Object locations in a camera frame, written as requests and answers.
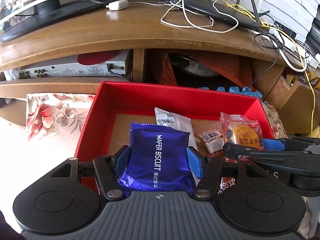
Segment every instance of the blue gripper pad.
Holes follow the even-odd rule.
[[[286,145],[276,139],[262,139],[264,150],[266,151],[285,151]]]
[[[187,148],[189,167],[197,179],[201,179],[207,168],[205,157],[203,157],[194,147]]]
[[[113,174],[116,178],[120,178],[124,173],[125,168],[128,165],[130,156],[130,147],[124,145],[120,150],[116,152],[112,157],[116,159],[115,168],[113,169]]]

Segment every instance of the cardboard box bottom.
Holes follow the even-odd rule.
[[[156,124],[156,118],[154,116],[117,114],[108,149],[109,155],[114,155],[123,145],[130,145],[130,126],[132,122]],[[203,128],[207,130],[221,129],[221,124],[219,121],[191,120],[191,124],[194,133],[206,131],[203,130]],[[204,145],[197,143],[197,146],[199,152],[203,156],[209,154],[207,148],[204,147]]]

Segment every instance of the white power adapter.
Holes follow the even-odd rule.
[[[120,11],[128,6],[129,2],[127,0],[121,0],[109,3],[106,8],[109,8],[111,11]]]

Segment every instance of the blue foil wrapper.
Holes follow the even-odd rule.
[[[188,132],[131,124],[130,159],[119,184],[124,191],[189,191],[196,187],[187,159]]]

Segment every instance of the yellow cable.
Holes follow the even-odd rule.
[[[243,13],[244,15],[247,15],[249,18],[251,18],[253,21],[255,21],[255,16],[254,16],[251,12],[249,12],[246,8],[242,7],[242,6],[239,5],[239,4],[229,4],[229,3],[228,3],[227,1],[225,1],[225,0],[222,0],[222,1],[225,2],[225,3],[228,5],[228,7],[231,7],[231,8],[233,8],[234,10]],[[239,10],[239,9],[237,9],[237,8],[234,8],[234,6],[238,6],[238,7],[240,7],[240,8],[243,9],[243,10]],[[279,30],[278,28],[275,28],[275,27],[270,26],[270,25],[269,25],[269,22],[266,21],[265,19],[259,18],[259,21],[260,21],[261,27],[268,28],[268,29],[274,29],[274,30],[282,33],[284,36],[286,36],[289,40],[291,40],[291,41],[295,44],[295,46],[296,46],[296,48],[297,48],[297,52],[298,52],[299,57],[300,57],[301,66],[302,66],[302,68],[303,68],[303,65],[304,65],[304,64],[303,64],[303,59],[302,59],[302,56],[301,56],[299,47],[298,47],[297,43],[295,42],[295,40],[292,39],[292,38],[291,38],[288,34],[286,34],[284,31]],[[307,72],[305,71],[304,73],[305,73],[305,75],[306,75],[306,78],[307,78],[307,80],[308,80],[308,84],[309,84],[310,89],[311,89],[312,94],[313,94],[313,109],[312,109],[312,114],[311,114],[311,134],[312,134],[312,132],[313,132],[313,115],[314,115],[315,108],[316,108],[316,95],[315,95],[315,92],[313,91],[313,88],[312,88],[312,86],[311,86],[311,84],[310,84],[310,80],[309,80],[309,77],[308,77]]]

